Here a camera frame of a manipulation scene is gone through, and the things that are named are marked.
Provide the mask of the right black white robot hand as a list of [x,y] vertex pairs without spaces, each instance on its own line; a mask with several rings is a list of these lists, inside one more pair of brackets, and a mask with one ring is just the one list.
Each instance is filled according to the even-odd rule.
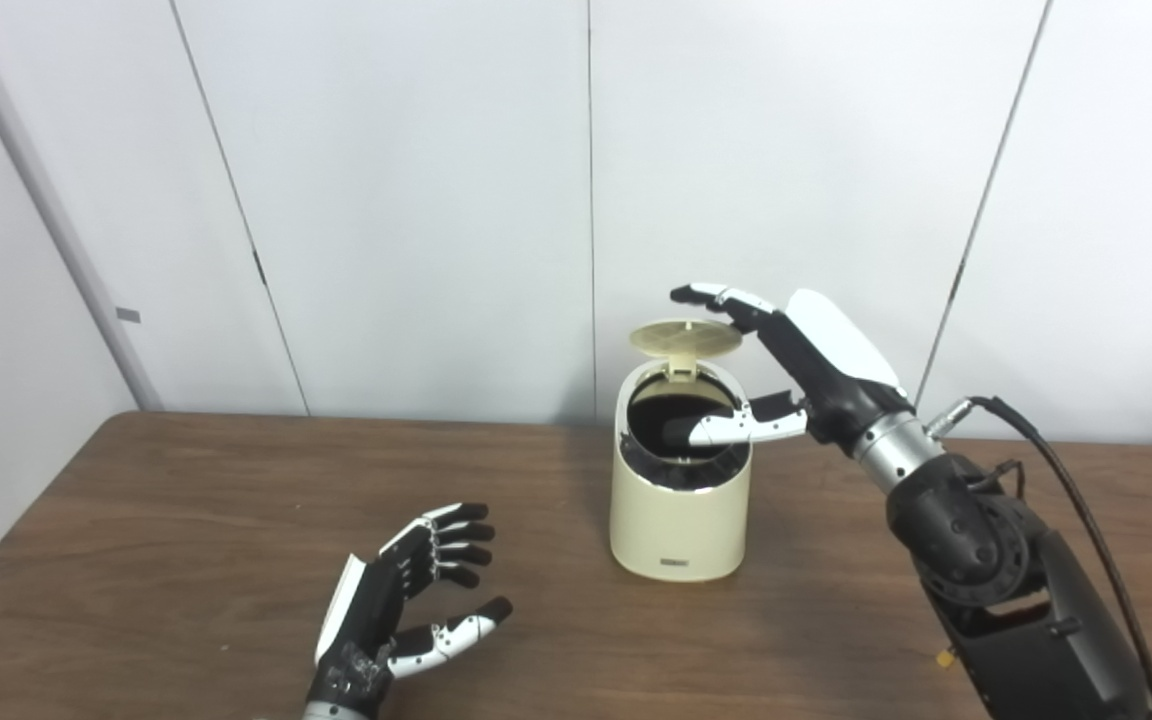
[[755,445],[809,434],[849,448],[878,420],[914,414],[890,363],[823,293],[795,291],[787,306],[776,306],[735,287],[691,283],[669,297],[727,314],[732,328],[755,334],[803,392],[799,400],[783,391],[722,414],[667,420],[662,437],[669,447]]

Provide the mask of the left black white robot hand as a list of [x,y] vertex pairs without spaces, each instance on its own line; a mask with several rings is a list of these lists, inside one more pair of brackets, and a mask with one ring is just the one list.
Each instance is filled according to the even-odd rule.
[[378,719],[399,679],[465,653],[511,612],[503,596],[439,623],[401,628],[407,602],[438,582],[473,589],[492,564],[488,505],[449,503],[422,511],[364,560],[349,555],[314,644],[305,719]]

